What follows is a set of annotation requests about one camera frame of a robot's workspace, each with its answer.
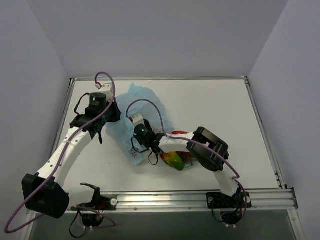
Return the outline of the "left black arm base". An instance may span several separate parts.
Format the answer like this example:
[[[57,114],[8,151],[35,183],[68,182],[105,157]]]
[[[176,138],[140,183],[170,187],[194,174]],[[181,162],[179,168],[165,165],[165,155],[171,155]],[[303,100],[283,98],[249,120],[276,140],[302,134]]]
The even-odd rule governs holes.
[[[68,229],[70,236],[74,239],[80,239],[85,236],[87,230],[93,231],[116,227],[116,222],[103,213],[103,211],[113,211],[116,209],[116,206],[112,205],[112,202],[117,204],[117,199],[100,196],[93,203],[83,203],[72,207],[71,209],[76,211],[76,214]],[[80,218],[83,228],[83,233],[80,235],[72,232],[72,227],[78,218]]]

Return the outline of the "light blue plastic bag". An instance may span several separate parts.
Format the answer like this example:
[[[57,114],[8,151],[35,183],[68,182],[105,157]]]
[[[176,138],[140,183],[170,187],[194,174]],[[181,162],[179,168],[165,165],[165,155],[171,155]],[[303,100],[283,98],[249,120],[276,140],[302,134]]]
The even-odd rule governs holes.
[[[129,117],[140,114],[149,121],[153,131],[169,134],[174,131],[174,125],[170,121],[167,111],[158,96],[147,87],[131,84],[128,92],[116,98],[118,108],[121,112],[120,120],[107,123],[106,134],[120,147],[125,158],[133,165],[139,165],[144,159],[143,147],[136,139],[132,139],[134,125]]]

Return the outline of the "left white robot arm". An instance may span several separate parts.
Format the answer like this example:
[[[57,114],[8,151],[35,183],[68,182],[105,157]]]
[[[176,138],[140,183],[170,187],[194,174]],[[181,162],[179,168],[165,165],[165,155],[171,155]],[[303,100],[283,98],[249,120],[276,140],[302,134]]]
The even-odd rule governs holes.
[[[120,116],[114,90],[90,93],[85,113],[78,114],[70,123],[63,142],[47,163],[34,175],[26,174],[23,178],[25,207],[56,219],[80,205],[97,210],[104,201],[99,187],[80,183],[78,190],[70,190],[64,188],[64,183],[85,147],[95,136],[101,143],[105,124],[119,121]]]

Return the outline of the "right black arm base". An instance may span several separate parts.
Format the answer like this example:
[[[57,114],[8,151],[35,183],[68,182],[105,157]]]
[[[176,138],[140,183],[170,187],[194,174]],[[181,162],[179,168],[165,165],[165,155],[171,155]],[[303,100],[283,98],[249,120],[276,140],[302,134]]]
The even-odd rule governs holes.
[[[207,207],[218,223],[226,227],[236,226],[243,218],[242,210],[245,207],[245,195],[242,191],[234,196],[227,196],[220,192],[206,193]]]

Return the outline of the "red fake cherry bunch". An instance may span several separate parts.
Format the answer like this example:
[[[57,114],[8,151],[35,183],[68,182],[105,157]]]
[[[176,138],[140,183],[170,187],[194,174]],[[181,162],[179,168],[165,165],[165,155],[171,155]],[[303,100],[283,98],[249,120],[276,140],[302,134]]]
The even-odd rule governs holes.
[[[187,132],[185,131],[180,131],[180,130],[175,130],[172,132],[173,135],[184,135],[187,134]],[[177,154],[180,156],[180,158],[183,161],[184,164],[184,170],[186,170],[187,168],[190,168],[194,165],[193,162],[193,157],[190,153],[188,152],[177,152]]]

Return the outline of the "fake mango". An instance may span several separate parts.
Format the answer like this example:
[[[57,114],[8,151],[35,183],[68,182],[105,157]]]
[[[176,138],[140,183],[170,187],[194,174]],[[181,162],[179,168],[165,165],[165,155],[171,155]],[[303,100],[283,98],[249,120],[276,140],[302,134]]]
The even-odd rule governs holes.
[[[169,152],[163,155],[163,160],[172,168],[177,171],[182,171],[184,169],[184,163],[182,158],[177,152]]]

